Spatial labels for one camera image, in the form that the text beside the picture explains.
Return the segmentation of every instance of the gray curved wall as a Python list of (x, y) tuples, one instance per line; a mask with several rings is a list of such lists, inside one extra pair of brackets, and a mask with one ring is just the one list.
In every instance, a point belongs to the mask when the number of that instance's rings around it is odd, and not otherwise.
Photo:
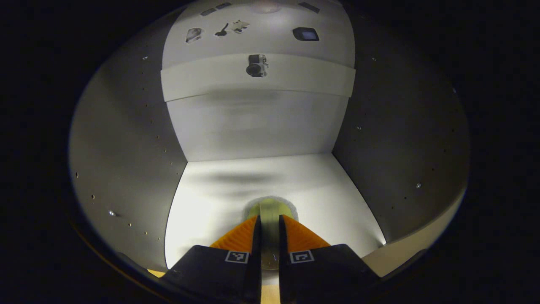
[(160, 271), (167, 270), (165, 227), (187, 164), (160, 80), (165, 39), (180, 12), (133, 36), (96, 71), (69, 144), (73, 186), (97, 234), (120, 256)]
[(392, 242), (439, 216), (467, 187), (467, 118), (430, 60), (344, 7), (356, 79), (333, 154)]

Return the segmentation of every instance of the camera sticker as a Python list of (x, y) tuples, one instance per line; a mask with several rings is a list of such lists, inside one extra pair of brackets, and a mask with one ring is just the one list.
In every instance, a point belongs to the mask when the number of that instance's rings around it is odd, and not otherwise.
[(268, 63), (266, 63), (266, 56), (261, 54), (249, 55), (247, 58), (249, 65), (246, 68), (246, 73), (251, 77), (265, 77), (268, 75), (266, 69), (268, 69)]
[(187, 31), (186, 43), (190, 44), (193, 41), (197, 41), (197, 40), (201, 39), (201, 36), (202, 36), (203, 32), (204, 32), (204, 30), (199, 29), (199, 28), (189, 29)]

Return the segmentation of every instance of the sticker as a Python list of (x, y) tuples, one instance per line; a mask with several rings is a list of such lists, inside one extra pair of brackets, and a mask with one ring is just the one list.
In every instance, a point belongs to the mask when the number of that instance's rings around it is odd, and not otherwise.
[(238, 20), (238, 21), (233, 22), (229, 29), (234, 32), (241, 33), (242, 30), (247, 29), (248, 25), (249, 23)]
[(225, 258), (225, 262), (247, 264), (248, 258), (249, 252), (229, 251)]
[(221, 37), (221, 36), (225, 36), (227, 34), (227, 31), (225, 31), (225, 29), (229, 26), (229, 24), (225, 24), (225, 27), (223, 27), (223, 29), (217, 33), (215, 33), (214, 35), (218, 36), (218, 37)]
[(226, 8), (226, 7), (229, 6), (229, 5), (232, 5), (232, 4), (229, 3), (229, 2), (225, 2), (225, 3), (221, 3), (220, 5), (216, 6), (215, 8), (217, 8), (218, 10), (220, 10), (220, 9)]
[(319, 41), (319, 35), (312, 28), (295, 28), (293, 30), (294, 38), (300, 41)]
[(249, 65), (246, 68), (246, 73), (248, 73), (248, 75), (251, 77), (265, 77), (268, 75), (268, 73), (266, 73), (268, 63), (266, 63), (265, 55), (249, 55), (247, 60), (249, 61)]
[(215, 8), (207, 9), (204, 12), (201, 13), (201, 16), (203, 16), (203, 17), (208, 16), (208, 15), (210, 15), (211, 13), (213, 13), (215, 11), (216, 11)]
[(201, 36), (202, 36), (203, 33), (204, 33), (203, 29), (199, 29), (199, 28), (189, 29), (187, 31), (186, 43), (190, 44), (193, 41), (197, 41), (197, 40), (201, 39)]
[(292, 264), (306, 263), (306, 262), (313, 262), (313, 261), (315, 261), (315, 259), (313, 258), (313, 254), (311, 254), (311, 250), (291, 252)]

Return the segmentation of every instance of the metal plate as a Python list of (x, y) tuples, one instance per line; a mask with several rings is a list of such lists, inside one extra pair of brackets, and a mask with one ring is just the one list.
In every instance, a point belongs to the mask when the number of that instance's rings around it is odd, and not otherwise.
[(114, 251), (167, 271), (165, 227), (187, 164), (161, 92), (177, 11), (132, 37), (95, 73), (75, 111), (72, 181), (89, 222)]

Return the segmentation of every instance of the curved panel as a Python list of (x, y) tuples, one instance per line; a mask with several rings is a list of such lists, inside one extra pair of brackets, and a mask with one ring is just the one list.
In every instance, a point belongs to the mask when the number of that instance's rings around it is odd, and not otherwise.
[(230, 90), (304, 91), (350, 97), (355, 70), (344, 65), (294, 55), (264, 53), (265, 77), (246, 72), (250, 54), (195, 60), (161, 71), (165, 101)]
[(388, 243), (374, 252), (364, 256), (362, 260), (378, 276), (385, 276), (407, 262), (417, 252), (429, 248), (444, 232), (456, 214), (465, 189), (459, 198), (439, 217), (418, 231), (392, 243)]
[(329, 153), (347, 98), (237, 90), (167, 102), (188, 161)]
[[(354, 37), (350, 21), (343, 7), (326, 0), (309, 0), (320, 9), (316, 14), (298, 5), (301, 1), (279, 0), (280, 9), (271, 14), (258, 14), (251, 5), (253, 0), (229, 1), (232, 5), (216, 10), (207, 16), (201, 13), (215, 8), (223, 0), (197, 1), (182, 13), (174, 23), (163, 52), (163, 69), (184, 62), (228, 54), (262, 52), (291, 54), (354, 66)], [(232, 31), (232, 22), (248, 23), (242, 32)], [(225, 36), (216, 36), (226, 24)], [(297, 40), (293, 29), (314, 28), (317, 42)], [(190, 29), (204, 32), (200, 39), (186, 43)]]
[(166, 271), (165, 226), (186, 166), (161, 91), (172, 13), (145, 28), (94, 74), (73, 117), (72, 182), (82, 210), (115, 252)]
[(392, 242), (439, 216), (467, 187), (467, 118), (430, 60), (371, 20), (351, 20), (357, 73), (333, 154)]

